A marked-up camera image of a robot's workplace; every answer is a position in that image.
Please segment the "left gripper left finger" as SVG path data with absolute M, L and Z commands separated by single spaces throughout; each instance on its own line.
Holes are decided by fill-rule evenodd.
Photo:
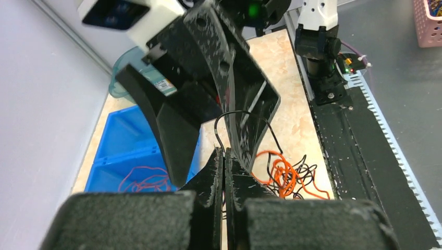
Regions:
M 40 249 L 221 249 L 223 153 L 175 192 L 78 193 Z

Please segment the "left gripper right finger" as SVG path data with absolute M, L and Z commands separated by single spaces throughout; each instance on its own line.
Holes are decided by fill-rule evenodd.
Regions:
M 398 249 L 384 213 L 366 200 L 285 200 L 225 153 L 228 249 Z

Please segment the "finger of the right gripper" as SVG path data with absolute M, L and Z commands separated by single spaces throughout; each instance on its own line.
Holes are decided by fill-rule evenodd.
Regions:
M 241 165 L 253 168 L 258 147 L 280 95 L 250 55 L 230 1 L 207 1 L 207 64 L 215 83 L 230 146 Z
M 181 187 L 187 182 L 201 124 L 220 115 L 221 107 L 196 81 L 183 81 L 168 96 L 150 90 L 150 84 L 145 87 L 131 96 L 157 140 L 171 183 Z

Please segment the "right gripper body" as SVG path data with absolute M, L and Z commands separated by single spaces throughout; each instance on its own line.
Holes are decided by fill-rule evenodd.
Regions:
M 146 60 L 177 89 L 185 107 L 236 107 L 237 27 L 223 1 L 199 1 L 145 39 Z

